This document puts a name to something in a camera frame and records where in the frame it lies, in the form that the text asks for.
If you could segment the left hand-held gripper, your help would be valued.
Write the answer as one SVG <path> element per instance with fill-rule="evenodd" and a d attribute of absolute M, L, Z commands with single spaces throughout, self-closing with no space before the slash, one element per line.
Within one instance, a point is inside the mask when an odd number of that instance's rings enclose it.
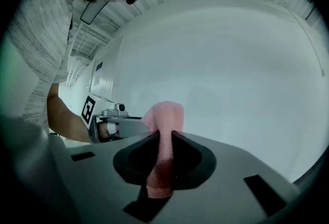
<path fill-rule="evenodd" d="M 99 122 L 107 122 L 110 138 L 128 138 L 149 131 L 140 117 L 129 115 L 123 103 L 115 103 L 95 94 L 87 95 L 81 118 L 88 129 L 92 143 L 101 142 L 97 130 L 97 123 Z"/>

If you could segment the person's left hand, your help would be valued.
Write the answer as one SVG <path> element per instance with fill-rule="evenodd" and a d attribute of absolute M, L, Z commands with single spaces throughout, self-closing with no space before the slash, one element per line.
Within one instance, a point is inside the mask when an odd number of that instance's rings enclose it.
<path fill-rule="evenodd" d="M 110 137 L 110 133 L 107 129 L 107 122 L 99 122 L 97 123 L 97 130 L 98 130 L 98 138 L 100 140 L 107 140 Z"/>

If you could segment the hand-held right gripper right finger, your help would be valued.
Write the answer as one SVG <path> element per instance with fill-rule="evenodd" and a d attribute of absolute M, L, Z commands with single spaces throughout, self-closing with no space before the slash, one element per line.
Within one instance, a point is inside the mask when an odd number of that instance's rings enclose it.
<path fill-rule="evenodd" d="M 207 147 L 172 132 L 174 190 L 195 189 L 207 181 L 216 169 L 216 157 Z"/>

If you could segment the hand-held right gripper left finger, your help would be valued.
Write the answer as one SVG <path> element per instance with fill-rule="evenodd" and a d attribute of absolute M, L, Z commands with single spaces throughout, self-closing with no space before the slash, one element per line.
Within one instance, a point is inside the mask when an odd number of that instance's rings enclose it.
<path fill-rule="evenodd" d="M 146 185 L 147 178 L 157 162 L 159 140 L 159 132 L 155 132 L 115 154 L 113 166 L 125 182 Z"/>

